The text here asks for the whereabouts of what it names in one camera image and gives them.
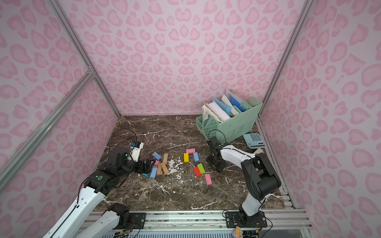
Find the green block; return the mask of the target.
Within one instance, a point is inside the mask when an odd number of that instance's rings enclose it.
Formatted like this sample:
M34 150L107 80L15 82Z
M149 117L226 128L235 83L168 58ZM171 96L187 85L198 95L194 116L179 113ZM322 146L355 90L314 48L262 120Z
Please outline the green block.
M197 167L198 167L198 169L199 169L199 171L200 171L200 173L201 173L202 175L205 174L205 169L204 169L204 167L203 167L203 164L198 164Z

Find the red block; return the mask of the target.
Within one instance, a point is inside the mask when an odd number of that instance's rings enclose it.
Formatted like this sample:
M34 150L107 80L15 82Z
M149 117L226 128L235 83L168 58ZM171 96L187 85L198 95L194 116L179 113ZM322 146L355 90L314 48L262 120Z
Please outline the red block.
M201 177L201 172L199 170L199 167L194 167L193 168L194 170L194 173L195 173L195 176L198 178L198 177Z

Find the yellow block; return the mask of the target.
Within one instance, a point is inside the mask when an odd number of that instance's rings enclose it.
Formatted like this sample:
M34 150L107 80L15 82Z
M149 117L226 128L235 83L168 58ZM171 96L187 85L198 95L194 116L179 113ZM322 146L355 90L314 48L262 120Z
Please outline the yellow block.
M185 163L189 162L189 154L188 153L184 153L184 162Z

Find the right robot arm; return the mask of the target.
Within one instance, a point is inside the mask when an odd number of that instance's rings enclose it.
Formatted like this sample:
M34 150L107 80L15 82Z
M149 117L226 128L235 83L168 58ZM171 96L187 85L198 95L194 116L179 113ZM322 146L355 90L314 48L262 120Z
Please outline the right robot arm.
M244 175L248 195L240 206L240 213L246 221L257 218L265 200L281 186L281 180L268 156L245 152L228 143L221 143L216 137L207 141L211 150L207 162L218 172L222 172L226 163L239 167Z

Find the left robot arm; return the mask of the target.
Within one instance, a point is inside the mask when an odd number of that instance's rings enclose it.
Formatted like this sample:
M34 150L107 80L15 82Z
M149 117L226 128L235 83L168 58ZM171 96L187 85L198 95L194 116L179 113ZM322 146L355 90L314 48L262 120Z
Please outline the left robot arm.
M122 229L126 235L135 229L144 228L145 213L130 213L126 205L114 203L96 222L84 231L79 231L94 208L117 187L120 180L127 179L133 173L151 172L154 162L142 161L139 156L139 152L129 152L126 149L110 151L108 160L84 180L77 198L45 237L101 238L117 228Z

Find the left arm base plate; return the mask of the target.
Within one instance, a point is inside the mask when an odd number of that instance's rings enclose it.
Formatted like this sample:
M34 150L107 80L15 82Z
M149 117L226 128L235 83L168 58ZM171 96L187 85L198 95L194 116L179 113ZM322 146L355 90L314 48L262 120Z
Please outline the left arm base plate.
M120 216L116 230L135 230L143 229L146 220L146 213L143 212L126 212Z

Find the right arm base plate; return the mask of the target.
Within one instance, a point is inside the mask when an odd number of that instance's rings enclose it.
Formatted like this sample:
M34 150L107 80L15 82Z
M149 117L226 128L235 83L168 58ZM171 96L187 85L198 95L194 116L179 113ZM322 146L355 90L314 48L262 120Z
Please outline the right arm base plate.
M224 210L222 216L225 218L227 228L257 228L261 230L268 227L265 214L262 211L256 215L247 216L242 211Z

